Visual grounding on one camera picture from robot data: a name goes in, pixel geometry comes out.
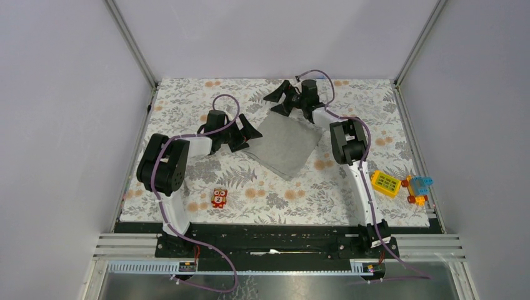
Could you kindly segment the grey cloth napkin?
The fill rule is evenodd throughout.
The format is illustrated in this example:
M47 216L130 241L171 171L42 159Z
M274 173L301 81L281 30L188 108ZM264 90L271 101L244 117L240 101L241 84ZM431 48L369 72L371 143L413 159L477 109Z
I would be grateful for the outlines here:
M323 135L308 121L276 112L270 112L257 130L262 137L250 140L243 153L286 181L297 176Z

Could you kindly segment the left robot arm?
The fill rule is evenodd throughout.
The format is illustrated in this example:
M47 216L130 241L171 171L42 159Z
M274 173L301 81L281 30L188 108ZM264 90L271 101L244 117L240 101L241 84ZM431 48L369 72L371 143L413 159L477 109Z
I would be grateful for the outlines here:
M180 188L184 184L189 159L210 156L224 144L234 153L248 148L248 141L262 136L243 114L230 119L227 113L216 109L209 111L206 122L194 134L151 136L136 177L147 191L155 195L162 215L162 230L173 236L169 247L176 255L188 256L194 244L205 245L186 235L191 222Z

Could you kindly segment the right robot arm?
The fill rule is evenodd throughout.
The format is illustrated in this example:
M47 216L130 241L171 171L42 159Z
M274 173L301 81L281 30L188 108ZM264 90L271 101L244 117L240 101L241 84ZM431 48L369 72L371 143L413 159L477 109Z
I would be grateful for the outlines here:
M378 211L374 189L369 182L368 154L372 137L368 125L358 117L333 112L331 101L323 103L320 100L314 79L296 77L294 82L284 80L263 99L275 104L272 112L289 116L293 109L299 109L310 123L328 129L333 157L346 173L352 198L362 213L358 224L359 251L369 258L379 253L399 259L398 247L394 245L387 221Z

